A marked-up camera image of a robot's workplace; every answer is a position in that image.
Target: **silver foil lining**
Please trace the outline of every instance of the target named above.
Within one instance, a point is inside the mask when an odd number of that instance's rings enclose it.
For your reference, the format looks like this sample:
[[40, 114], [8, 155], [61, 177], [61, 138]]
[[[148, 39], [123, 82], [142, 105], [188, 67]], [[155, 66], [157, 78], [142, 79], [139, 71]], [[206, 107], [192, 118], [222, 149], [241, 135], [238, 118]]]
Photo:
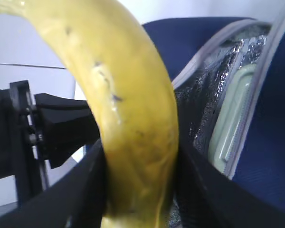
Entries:
[[[236, 34], [211, 53], [175, 91], [180, 136], [206, 157], [228, 84], [237, 70], [258, 62], [269, 30], [268, 27], [251, 26]], [[180, 227], [179, 222], [177, 207], [174, 207], [169, 227]]]

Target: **black mount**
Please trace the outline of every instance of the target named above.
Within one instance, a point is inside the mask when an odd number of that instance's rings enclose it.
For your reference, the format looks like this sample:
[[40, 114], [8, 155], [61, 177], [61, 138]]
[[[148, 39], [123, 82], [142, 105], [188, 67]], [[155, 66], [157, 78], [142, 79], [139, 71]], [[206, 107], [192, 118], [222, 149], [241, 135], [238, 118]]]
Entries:
[[86, 101], [35, 95], [28, 81], [0, 90], [0, 178], [15, 175], [18, 204], [48, 188], [45, 160], [61, 166], [99, 131]]

